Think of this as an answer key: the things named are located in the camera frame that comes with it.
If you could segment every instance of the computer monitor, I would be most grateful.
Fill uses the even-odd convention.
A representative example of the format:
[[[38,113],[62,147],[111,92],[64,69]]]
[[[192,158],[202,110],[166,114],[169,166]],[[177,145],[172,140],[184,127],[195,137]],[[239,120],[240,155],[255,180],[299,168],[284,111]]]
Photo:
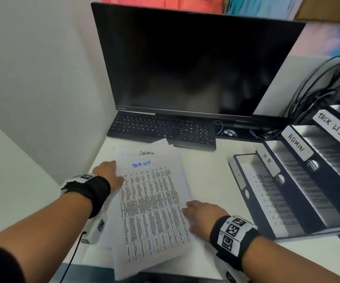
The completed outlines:
[[[116,109],[250,117],[305,24],[92,3]]]

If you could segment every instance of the forearm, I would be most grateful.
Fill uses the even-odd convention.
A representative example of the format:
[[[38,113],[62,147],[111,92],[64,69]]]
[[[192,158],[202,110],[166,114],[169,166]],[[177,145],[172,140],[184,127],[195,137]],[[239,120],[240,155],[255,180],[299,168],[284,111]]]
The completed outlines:
[[[69,192],[0,233],[0,247],[21,265],[27,283],[48,282],[92,212],[92,202]]]
[[[244,273],[255,283],[340,283],[340,276],[263,237],[245,253]]]

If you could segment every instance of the binder label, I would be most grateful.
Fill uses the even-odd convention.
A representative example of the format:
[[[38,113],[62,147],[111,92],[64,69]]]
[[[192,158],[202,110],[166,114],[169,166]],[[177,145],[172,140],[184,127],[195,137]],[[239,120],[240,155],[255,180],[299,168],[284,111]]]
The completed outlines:
[[[291,126],[287,126],[281,135],[289,143],[289,145],[295,150],[303,161],[306,161],[313,155],[313,150],[305,143],[303,138],[298,135]]]
[[[256,152],[258,153],[259,157],[262,158],[267,169],[270,171],[271,176],[276,176],[278,173],[280,173],[280,168],[277,166],[263,144],[257,148]]]
[[[340,120],[327,110],[322,109],[314,115],[313,120],[340,142]]]
[[[234,177],[236,178],[236,181],[238,183],[238,186],[241,190],[243,190],[243,188],[246,186],[246,182],[241,174],[241,171],[238,168],[236,159],[233,158],[230,162],[230,167],[232,168]]]

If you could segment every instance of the task list document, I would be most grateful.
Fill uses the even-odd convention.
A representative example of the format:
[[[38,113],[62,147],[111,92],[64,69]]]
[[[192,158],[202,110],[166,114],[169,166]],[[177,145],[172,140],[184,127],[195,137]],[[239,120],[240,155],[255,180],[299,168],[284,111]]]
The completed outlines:
[[[182,162],[174,154],[117,161],[120,188],[113,261],[120,280],[191,250],[181,209],[191,200]]]

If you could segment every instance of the hand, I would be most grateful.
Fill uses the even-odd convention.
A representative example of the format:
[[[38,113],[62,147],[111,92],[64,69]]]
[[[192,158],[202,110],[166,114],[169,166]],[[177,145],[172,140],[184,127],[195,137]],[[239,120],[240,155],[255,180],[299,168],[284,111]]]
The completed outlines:
[[[124,177],[116,176],[116,161],[101,163],[93,169],[93,174],[104,177],[110,183],[110,194],[119,189],[124,182]]]
[[[215,204],[188,201],[186,205],[187,208],[182,209],[182,213],[186,218],[195,222],[194,225],[190,226],[190,232],[206,242],[209,242],[216,221],[224,215],[229,215],[225,209]]]

